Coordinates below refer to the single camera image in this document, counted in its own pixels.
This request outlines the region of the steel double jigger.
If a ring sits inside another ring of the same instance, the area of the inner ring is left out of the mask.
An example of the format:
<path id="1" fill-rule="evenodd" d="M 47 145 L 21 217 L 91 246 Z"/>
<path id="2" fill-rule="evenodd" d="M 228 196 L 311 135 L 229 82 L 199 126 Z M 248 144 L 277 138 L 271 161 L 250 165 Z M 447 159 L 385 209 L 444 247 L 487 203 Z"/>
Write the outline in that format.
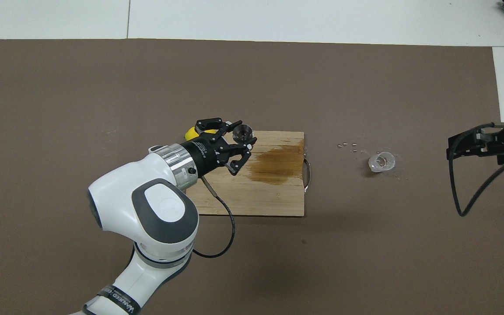
<path id="1" fill-rule="evenodd" d="M 239 124 L 233 129 L 232 138 L 236 144 L 248 145 L 254 138 L 254 132 L 247 124 Z"/>

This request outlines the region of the wooden cutting board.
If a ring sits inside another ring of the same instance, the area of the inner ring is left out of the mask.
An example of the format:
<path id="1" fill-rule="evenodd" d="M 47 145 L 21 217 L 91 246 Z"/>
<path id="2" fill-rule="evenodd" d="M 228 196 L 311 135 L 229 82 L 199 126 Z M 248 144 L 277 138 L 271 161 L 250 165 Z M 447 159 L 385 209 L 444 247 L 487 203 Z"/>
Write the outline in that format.
<path id="1" fill-rule="evenodd" d="M 252 155 L 238 175 L 226 168 L 206 175 L 214 197 L 202 181 L 186 190 L 201 215 L 302 217 L 305 213 L 305 134 L 255 131 Z"/>

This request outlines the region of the yellow lemon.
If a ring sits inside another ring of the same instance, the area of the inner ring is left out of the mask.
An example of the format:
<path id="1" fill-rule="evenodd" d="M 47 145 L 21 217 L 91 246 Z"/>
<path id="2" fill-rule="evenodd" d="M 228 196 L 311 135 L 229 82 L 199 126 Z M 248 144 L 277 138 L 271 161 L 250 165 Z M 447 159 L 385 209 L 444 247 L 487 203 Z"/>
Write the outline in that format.
<path id="1" fill-rule="evenodd" d="M 203 133 L 211 133 L 215 134 L 217 132 L 216 129 L 208 129 L 204 131 Z M 197 138 L 200 135 L 195 129 L 195 127 L 191 127 L 185 134 L 184 134 L 184 139 L 186 141 L 192 141 L 193 139 Z"/>

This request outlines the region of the clear plastic cup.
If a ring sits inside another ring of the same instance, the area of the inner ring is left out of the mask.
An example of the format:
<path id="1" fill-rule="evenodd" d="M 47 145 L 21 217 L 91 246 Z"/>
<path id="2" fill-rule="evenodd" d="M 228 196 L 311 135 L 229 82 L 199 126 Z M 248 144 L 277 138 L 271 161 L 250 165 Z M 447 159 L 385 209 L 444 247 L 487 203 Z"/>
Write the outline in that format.
<path id="1" fill-rule="evenodd" d="M 391 152 L 378 152 L 368 160 L 368 167 L 373 173 L 383 173 L 394 169 L 396 157 Z"/>

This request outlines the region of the brown paper table mat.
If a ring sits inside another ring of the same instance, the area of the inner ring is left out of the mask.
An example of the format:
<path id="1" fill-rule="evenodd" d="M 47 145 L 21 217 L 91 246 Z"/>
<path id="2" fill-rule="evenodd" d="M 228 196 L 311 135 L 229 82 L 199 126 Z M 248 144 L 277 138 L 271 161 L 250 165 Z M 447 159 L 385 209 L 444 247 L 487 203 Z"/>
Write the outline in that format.
<path id="1" fill-rule="evenodd" d="M 141 39 L 0 40 L 0 315 L 111 284 L 88 186 L 213 117 L 305 133 L 305 215 L 237 217 L 142 315 L 504 315 L 504 177 L 460 217 L 445 154 L 500 120 L 490 48 Z"/>

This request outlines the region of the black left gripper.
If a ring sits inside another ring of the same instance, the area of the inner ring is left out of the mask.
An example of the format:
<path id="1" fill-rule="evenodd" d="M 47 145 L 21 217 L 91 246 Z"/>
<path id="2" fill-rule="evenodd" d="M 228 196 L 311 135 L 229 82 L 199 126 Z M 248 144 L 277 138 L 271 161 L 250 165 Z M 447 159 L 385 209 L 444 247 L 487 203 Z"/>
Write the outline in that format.
<path id="1" fill-rule="evenodd" d="M 182 147 L 193 159 L 199 177 L 218 167 L 226 167 L 232 175 L 236 175 L 244 167 L 258 138 L 228 145 L 224 136 L 239 125 L 242 125 L 242 120 L 231 123 L 222 118 L 212 118 L 196 122 L 198 137 L 183 142 Z"/>

